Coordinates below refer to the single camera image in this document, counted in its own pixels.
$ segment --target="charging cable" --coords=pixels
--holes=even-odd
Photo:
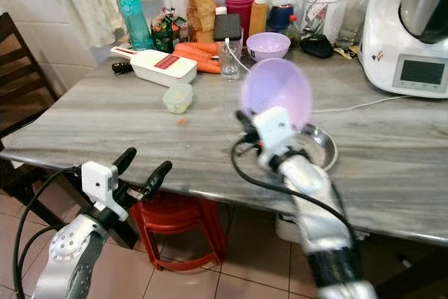
[[[233,58],[239,63],[239,65],[243,68],[245,68],[245,70],[250,73],[251,71],[249,70],[249,68],[247,68],[244,64],[241,63],[241,61],[239,61],[238,57],[232,52],[232,49],[230,49],[230,40],[229,38],[225,38],[224,40],[225,45],[227,46],[227,48],[229,49],[230,54],[232,54]]]
[[[225,45],[227,46],[227,48],[229,49],[230,54],[232,54],[233,58],[239,63],[239,65],[243,68],[245,68],[245,70],[247,70],[248,73],[250,73],[251,71],[244,65],[241,63],[241,61],[239,61],[238,57],[232,52],[232,49],[230,49],[230,40],[229,38],[225,38],[224,40]],[[353,106],[348,106],[346,108],[334,108],[334,109],[324,109],[324,110],[313,110],[312,113],[328,113],[328,112],[343,112],[343,111],[350,111],[350,110],[354,110],[354,109],[359,109],[359,108],[363,108],[365,106],[370,106],[370,105],[374,105],[374,104],[378,104],[378,103],[382,103],[382,102],[387,102],[387,101],[391,101],[393,99],[400,99],[400,98],[408,98],[411,97],[409,95],[403,95],[403,96],[396,96],[396,97],[387,97],[387,98],[383,98],[383,99],[378,99],[377,101],[373,101],[373,102],[369,102],[369,103],[364,103],[364,104],[358,104],[358,105],[353,105]]]

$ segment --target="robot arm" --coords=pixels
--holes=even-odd
[[[78,215],[52,238],[48,263],[37,281],[34,299],[84,299],[90,289],[95,262],[108,237],[108,230],[125,221],[132,205],[149,200],[162,185],[172,168],[162,163],[148,178],[143,188],[132,189],[118,178],[130,165],[136,151],[128,149],[114,163],[101,165],[87,162],[81,166],[83,191],[94,206]]]
[[[252,123],[262,143],[259,164],[279,174],[288,189],[342,213],[330,177],[294,150],[287,111],[275,106],[256,115]],[[345,224],[316,204],[298,196],[292,198],[302,247],[318,287],[317,298],[376,298],[373,286],[362,277],[358,252]]]

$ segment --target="small orange crumb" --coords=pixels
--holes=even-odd
[[[182,118],[177,121],[177,125],[187,126],[188,122],[190,122],[188,118]]]

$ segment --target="teal bottle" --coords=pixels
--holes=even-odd
[[[121,14],[134,50],[154,49],[140,0],[120,0]]]

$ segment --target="purple bowl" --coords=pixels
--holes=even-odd
[[[255,61],[282,58],[288,52],[291,41],[280,33],[264,32],[247,39],[249,55]]]
[[[255,64],[241,93],[241,107],[249,118],[281,106],[288,111],[295,130],[308,123],[313,103],[311,87],[303,71],[291,61],[270,59]]]

